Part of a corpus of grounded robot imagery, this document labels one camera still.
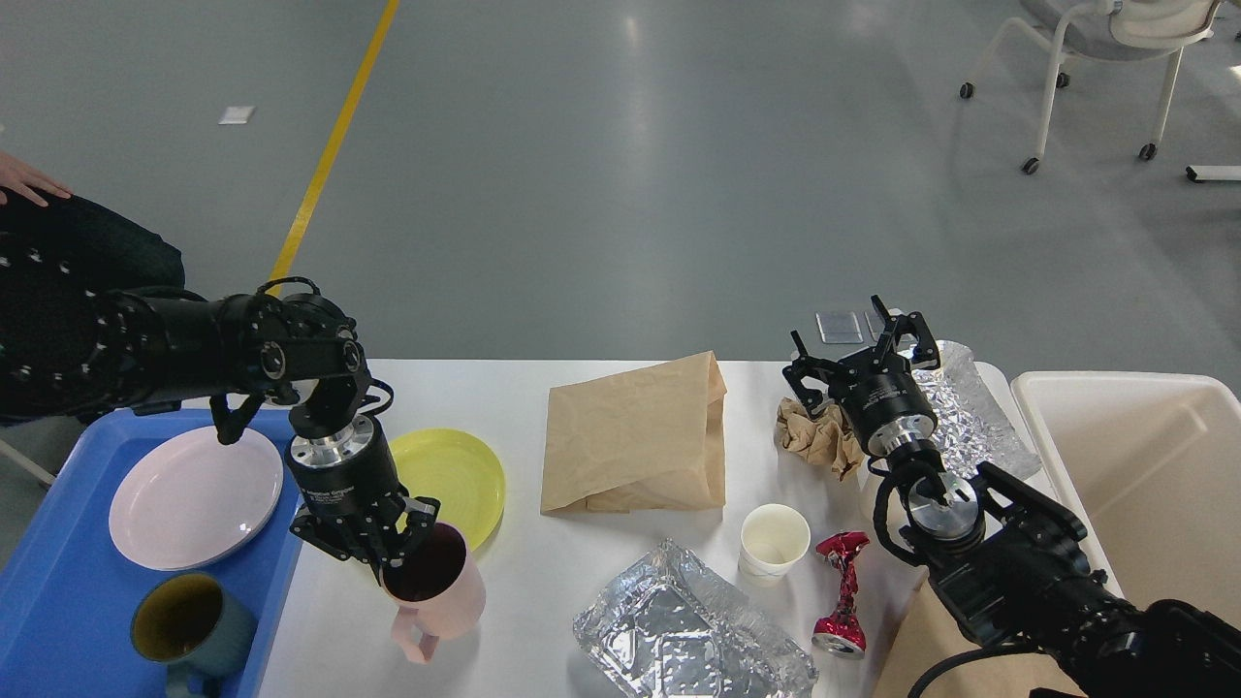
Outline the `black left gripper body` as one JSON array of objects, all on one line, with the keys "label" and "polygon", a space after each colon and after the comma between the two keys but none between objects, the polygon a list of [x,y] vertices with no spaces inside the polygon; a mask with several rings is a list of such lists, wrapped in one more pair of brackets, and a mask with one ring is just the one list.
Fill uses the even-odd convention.
[{"label": "black left gripper body", "polygon": [[408,496],[381,425],[369,415],[323,440],[294,437],[285,463],[302,492],[294,520],[367,520],[383,535],[383,496]]}]

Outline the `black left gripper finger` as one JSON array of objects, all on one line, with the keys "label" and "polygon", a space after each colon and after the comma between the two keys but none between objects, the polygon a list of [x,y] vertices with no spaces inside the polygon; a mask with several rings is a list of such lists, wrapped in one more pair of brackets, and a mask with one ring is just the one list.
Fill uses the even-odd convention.
[{"label": "black left gripper finger", "polygon": [[383,496],[383,582],[429,539],[439,513],[434,496]]},{"label": "black left gripper finger", "polygon": [[362,561],[375,582],[383,584],[383,565],[388,560],[380,527],[367,520],[292,520],[290,532],[338,560]]}]

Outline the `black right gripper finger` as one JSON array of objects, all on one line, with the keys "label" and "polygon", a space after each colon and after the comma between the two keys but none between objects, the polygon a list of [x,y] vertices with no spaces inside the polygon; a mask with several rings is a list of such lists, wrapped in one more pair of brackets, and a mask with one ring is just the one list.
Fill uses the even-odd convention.
[{"label": "black right gripper finger", "polygon": [[[915,369],[939,370],[939,347],[920,312],[894,314],[879,296],[872,296],[872,310],[884,325],[870,358],[874,371],[908,374]],[[906,337],[915,340],[908,356],[898,350],[898,344]]]},{"label": "black right gripper finger", "polygon": [[828,361],[808,353],[799,332],[791,332],[795,353],[781,370],[800,406],[810,417],[820,417],[830,400],[841,392],[841,380],[846,378],[846,365]]}]

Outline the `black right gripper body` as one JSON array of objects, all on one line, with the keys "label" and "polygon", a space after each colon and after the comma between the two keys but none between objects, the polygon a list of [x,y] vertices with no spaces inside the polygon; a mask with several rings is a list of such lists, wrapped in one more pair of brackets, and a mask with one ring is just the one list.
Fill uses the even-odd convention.
[{"label": "black right gripper body", "polygon": [[930,440],[937,427],[934,407],[903,354],[875,359],[872,351],[841,358],[843,385],[833,394],[865,455],[887,457],[906,443]]}]

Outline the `brown paper bag under arm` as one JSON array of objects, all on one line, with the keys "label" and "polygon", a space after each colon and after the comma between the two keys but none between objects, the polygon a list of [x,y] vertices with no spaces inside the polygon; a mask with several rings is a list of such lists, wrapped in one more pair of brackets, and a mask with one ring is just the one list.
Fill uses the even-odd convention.
[{"label": "brown paper bag under arm", "polygon": [[[939,661],[975,650],[959,632],[928,582],[921,582],[877,682],[874,697],[905,697],[918,677]],[[975,661],[944,673],[925,697],[1028,697],[1036,688],[1082,697],[1049,655],[1005,655]]]}]

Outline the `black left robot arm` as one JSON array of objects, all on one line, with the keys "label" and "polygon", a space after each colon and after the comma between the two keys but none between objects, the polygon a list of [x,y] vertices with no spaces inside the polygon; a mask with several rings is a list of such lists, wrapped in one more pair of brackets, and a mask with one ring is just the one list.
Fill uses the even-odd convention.
[{"label": "black left robot arm", "polygon": [[441,503],[400,482],[374,386],[355,320],[315,286],[201,301],[91,289],[30,265],[2,273],[4,425],[207,397],[231,445],[263,406],[284,406],[302,491],[290,530],[386,582],[429,540]]}]

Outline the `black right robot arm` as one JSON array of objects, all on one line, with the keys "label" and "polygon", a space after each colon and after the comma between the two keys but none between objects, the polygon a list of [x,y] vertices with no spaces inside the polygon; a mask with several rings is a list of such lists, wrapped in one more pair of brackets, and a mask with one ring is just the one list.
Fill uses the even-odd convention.
[{"label": "black right robot arm", "polygon": [[1236,697],[1239,630],[1191,604],[1144,610],[1104,587],[1081,549],[1090,532],[1051,496],[982,460],[970,478],[944,467],[934,407],[916,369],[942,354],[918,312],[872,297],[881,335],[838,361],[812,356],[798,333],[783,376],[812,417],[843,420],[877,478],[877,543],[928,582],[970,643],[926,669],[920,697],[944,673],[1001,655],[1049,655],[1086,697]]}]

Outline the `person's left hand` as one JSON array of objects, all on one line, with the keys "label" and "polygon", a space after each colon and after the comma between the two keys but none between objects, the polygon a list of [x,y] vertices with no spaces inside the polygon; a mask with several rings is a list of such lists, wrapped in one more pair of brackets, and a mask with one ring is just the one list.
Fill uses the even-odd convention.
[{"label": "person's left hand", "polygon": [[48,207],[52,200],[74,197],[66,185],[29,163],[1,150],[1,206],[25,200],[35,207]]}]

